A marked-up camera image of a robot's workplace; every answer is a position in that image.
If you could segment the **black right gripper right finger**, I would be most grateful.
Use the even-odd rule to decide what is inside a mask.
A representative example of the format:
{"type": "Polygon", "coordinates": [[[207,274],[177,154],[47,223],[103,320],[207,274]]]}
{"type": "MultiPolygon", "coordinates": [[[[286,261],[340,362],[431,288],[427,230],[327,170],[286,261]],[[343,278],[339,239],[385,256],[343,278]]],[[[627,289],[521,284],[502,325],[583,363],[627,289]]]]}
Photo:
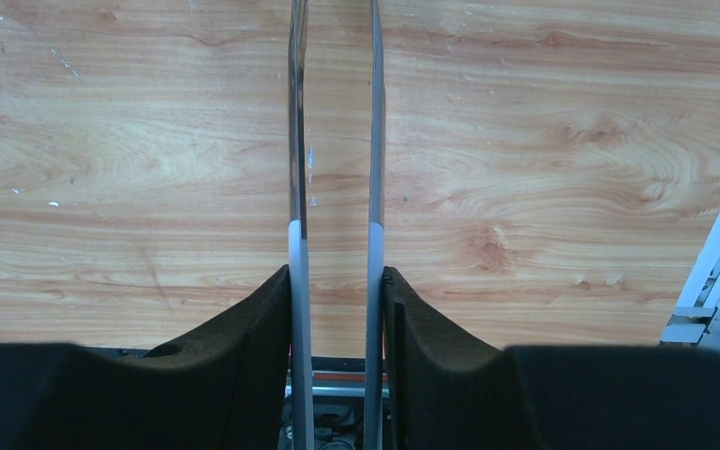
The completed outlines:
{"type": "Polygon", "coordinates": [[[382,276],[396,449],[720,449],[720,352],[495,348],[382,276]]]}

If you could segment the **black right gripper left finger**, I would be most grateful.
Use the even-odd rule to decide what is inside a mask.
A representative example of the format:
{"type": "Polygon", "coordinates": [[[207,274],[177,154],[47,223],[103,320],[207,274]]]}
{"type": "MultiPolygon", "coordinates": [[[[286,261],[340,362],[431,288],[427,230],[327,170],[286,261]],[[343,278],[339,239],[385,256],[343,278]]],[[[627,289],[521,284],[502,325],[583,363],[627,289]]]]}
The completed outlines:
{"type": "Polygon", "coordinates": [[[281,267],[141,356],[0,343],[0,449],[274,449],[291,312],[281,267]]]}

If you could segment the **long metal tongs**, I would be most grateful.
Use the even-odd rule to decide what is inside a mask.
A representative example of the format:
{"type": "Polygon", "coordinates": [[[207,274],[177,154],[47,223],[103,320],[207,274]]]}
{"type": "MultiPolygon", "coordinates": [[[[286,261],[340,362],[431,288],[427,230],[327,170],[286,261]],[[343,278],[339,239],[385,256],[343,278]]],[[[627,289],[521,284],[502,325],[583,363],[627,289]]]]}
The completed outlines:
{"type": "Polygon", "coordinates": [[[376,1],[292,3],[287,54],[292,426],[316,447],[313,358],[364,364],[359,424],[383,447],[385,86],[376,1]]]}

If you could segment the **aluminium frame post right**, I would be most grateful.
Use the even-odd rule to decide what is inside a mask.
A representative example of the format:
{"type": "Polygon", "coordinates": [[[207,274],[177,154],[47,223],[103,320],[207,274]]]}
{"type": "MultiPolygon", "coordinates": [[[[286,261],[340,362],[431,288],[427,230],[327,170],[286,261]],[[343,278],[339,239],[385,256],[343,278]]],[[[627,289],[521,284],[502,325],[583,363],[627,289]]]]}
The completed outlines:
{"type": "Polygon", "coordinates": [[[719,308],[720,212],[683,285],[660,342],[699,344],[719,308]]]}

